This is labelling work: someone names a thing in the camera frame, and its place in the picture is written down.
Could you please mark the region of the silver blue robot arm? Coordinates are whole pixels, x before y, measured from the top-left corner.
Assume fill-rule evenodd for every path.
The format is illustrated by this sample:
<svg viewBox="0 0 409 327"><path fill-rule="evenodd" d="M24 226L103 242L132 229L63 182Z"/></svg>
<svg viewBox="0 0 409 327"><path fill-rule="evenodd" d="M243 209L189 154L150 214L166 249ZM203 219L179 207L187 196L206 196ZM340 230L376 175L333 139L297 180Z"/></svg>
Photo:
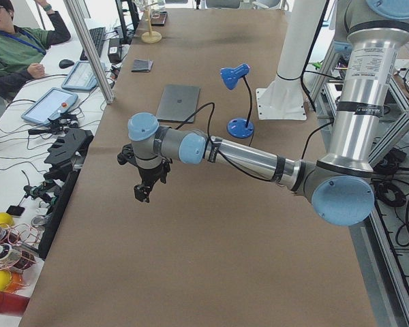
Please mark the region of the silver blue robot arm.
<svg viewBox="0 0 409 327"><path fill-rule="evenodd" d="M146 202L153 186L165 181L170 160L185 164L225 161L262 181L285 185L304 196L316 213L335 225L364 220L374 207L368 161L397 52L409 41L409 1L340 1L335 39L350 44L351 54L326 155L316 163L293 161L211 136L160 125L147 112L128 121L130 143L120 164L137 167L137 200Z"/></svg>

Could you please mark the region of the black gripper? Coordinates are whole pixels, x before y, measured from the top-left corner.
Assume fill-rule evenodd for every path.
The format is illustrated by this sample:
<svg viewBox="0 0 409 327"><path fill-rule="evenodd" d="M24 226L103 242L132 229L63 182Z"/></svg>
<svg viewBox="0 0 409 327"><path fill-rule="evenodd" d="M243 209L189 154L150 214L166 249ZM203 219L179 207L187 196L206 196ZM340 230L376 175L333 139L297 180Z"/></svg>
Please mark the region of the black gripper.
<svg viewBox="0 0 409 327"><path fill-rule="evenodd" d="M141 159L132 145L126 144L117 155L117 161L120 165L129 163L138 168L141 184L134 186L134 197L139 202L150 202L149 196L156 182L166 184L166 177L170 172L170 160L159 156Z"/></svg>

